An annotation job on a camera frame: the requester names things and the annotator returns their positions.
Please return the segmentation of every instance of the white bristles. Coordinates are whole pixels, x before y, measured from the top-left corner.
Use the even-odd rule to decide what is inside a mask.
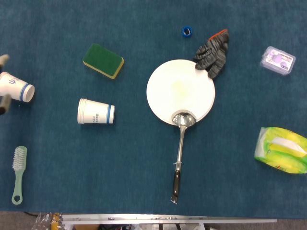
[[[15,149],[15,154],[13,158],[13,169],[14,170],[25,169],[25,151],[21,148]]]

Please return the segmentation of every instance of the teal carpet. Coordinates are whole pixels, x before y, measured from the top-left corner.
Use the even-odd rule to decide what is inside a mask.
[[[0,54],[11,55],[4,71],[35,86],[30,103],[14,101],[0,117],[0,209],[307,218],[307,176],[254,160],[260,127],[307,137],[306,12],[304,0],[0,0]],[[179,129],[150,110],[147,81],[224,28],[226,68],[212,110],[187,131],[176,206]],[[116,80],[84,66],[91,43],[124,57]],[[268,46],[296,56],[290,76],[260,67]],[[77,124],[80,98],[115,105],[114,124]],[[19,145],[28,155],[15,207]]]

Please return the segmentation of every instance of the brush handle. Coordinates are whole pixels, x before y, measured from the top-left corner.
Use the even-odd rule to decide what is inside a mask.
[[[12,196],[12,203],[15,205],[21,204],[23,201],[23,194],[22,194],[22,181],[23,181],[23,171],[15,171],[16,179],[15,179],[15,188],[14,193]]]

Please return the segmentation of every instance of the black handle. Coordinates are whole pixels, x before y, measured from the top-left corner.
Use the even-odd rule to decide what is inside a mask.
[[[179,185],[180,185],[180,171],[175,170],[174,181],[173,181],[173,194],[171,197],[171,201],[175,204],[177,204],[178,201]]]

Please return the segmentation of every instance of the scrub brush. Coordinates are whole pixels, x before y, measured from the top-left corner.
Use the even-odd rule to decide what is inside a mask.
[[[23,173],[25,170],[25,163],[27,160],[27,148],[25,146],[18,146],[15,149],[14,160],[13,160],[13,169],[15,170],[16,180],[15,180],[15,189],[12,196],[12,202],[15,205],[21,204],[23,201],[22,194],[22,180]]]

